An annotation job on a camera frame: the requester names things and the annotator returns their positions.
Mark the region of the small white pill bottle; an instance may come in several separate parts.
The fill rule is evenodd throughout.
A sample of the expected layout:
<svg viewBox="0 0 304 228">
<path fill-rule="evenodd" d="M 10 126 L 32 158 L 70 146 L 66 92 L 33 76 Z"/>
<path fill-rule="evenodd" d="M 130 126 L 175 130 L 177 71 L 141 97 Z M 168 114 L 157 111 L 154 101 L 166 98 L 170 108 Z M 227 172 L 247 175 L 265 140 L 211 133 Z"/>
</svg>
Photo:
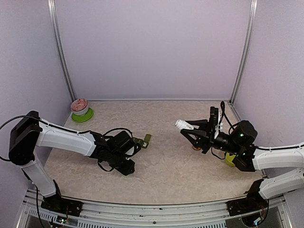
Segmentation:
<svg viewBox="0 0 304 228">
<path fill-rule="evenodd" d="M 175 123 L 175 127 L 178 128 L 179 130 L 194 130 L 194 126 L 192 126 L 191 124 L 189 124 L 188 122 L 178 119 Z"/>
</svg>

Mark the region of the green weekly pill organizer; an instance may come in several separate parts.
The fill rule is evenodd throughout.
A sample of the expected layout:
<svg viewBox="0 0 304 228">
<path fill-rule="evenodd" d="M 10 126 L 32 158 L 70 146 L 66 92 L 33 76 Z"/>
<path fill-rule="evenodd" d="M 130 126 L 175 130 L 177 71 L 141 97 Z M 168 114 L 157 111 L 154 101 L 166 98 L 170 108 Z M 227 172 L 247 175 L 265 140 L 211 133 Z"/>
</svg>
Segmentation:
<svg viewBox="0 0 304 228">
<path fill-rule="evenodd" d="M 146 134 L 145 137 L 144 137 L 143 139 L 133 137 L 133 141 L 134 141 L 135 143 L 140 144 L 140 146 L 141 146 L 142 148 L 147 149 L 151 137 L 152 137 L 151 134 Z"/>
</svg>

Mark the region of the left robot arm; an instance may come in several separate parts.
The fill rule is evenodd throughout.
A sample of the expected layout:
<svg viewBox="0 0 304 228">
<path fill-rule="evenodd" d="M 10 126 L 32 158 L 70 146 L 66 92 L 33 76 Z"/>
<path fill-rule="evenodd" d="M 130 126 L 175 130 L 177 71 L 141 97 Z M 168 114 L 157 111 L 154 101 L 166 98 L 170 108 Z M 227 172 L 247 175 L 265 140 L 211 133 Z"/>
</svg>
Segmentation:
<svg viewBox="0 0 304 228">
<path fill-rule="evenodd" d="M 118 134 L 100 134 L 91 130 L 76 131 L 50 123 L 31 111 L 27 115 L 15 116 L 1 125 L 20 121 L 10 132 L 9 154 L 6 162 L 21 168 L 36 185 L 45 202 L 56 211 L 62 211 L 66 200 L 61 196 L 58 184 L 52 180 L 35 155 L 36 147 L 48 147 L 75 152 L 95 159 L 97 164 L 108 163 L 111 170 L 124 176 L 134 173 L 135 163 L 131 160 L 141 150 L 139 143 L 133 141 L 133 134 L 126 128 L 117 128 Z"/>
</svg>

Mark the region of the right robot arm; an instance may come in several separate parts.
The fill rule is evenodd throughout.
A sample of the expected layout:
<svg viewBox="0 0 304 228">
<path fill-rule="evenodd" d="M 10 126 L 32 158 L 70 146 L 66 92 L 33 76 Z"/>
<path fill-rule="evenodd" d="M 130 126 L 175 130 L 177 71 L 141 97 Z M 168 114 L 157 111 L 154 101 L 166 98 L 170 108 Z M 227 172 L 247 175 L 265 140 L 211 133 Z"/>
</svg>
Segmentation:
<svg viewBox="0 0 304 228">
<path fill-rule="evenodd" d="M 294 191 L 304 186 L 304 144 L 283 147 L 258 147 L 254 145 L 257 131 L 249 121 L 231 124 L 228 133 L 222 132 L 222 122 L 227 119 L 225 103 L 220 108 L 210 108 L 209 119 L 177 120 L 175 127 L 187 138 L 193 148 L 203 154 L 213 149 L 233 156 L 233 164 L 244 172 L 262 171 L 274 168 L 292 168 L 279 176 L 255 181 L 243 207 L 253 211 L 262 200 Z"/>
</svg>

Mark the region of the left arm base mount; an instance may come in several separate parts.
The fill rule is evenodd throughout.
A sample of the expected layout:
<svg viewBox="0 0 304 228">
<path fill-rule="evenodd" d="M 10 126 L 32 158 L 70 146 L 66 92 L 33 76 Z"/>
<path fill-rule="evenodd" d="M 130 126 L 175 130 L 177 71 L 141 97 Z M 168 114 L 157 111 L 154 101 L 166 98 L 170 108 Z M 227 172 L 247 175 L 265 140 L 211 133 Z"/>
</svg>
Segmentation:
<svg viewBox="0 0 304 228">
<path fill-rule="evenodd" d="M 58 184 L 53 180 L 56 192 L 50 197 L 43 197 L 41 208 L 53 212 L 65 214 L 66 216 L 79 217 L 82 211 L 83 203 L 78 200 L 63 198 Z"/>
</svg>

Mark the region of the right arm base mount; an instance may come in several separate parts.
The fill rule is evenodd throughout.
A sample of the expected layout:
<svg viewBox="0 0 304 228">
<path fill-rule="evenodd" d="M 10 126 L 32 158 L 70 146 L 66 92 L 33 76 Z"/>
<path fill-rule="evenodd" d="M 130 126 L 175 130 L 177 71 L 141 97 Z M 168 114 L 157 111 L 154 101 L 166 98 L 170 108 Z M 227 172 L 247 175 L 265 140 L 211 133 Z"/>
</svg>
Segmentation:
<svg viewBox="0 0 304 228">
<path fill-rule="evenodd" d="M 229 200 L 227 204 L 230 216 L 250 213 L 268 207 L 268 200 L 264 199 L 260 194 L 260 185 L 263 179 L 259 179 L 251 185 L 247 195 L 241 199 Z"/>
</svg>

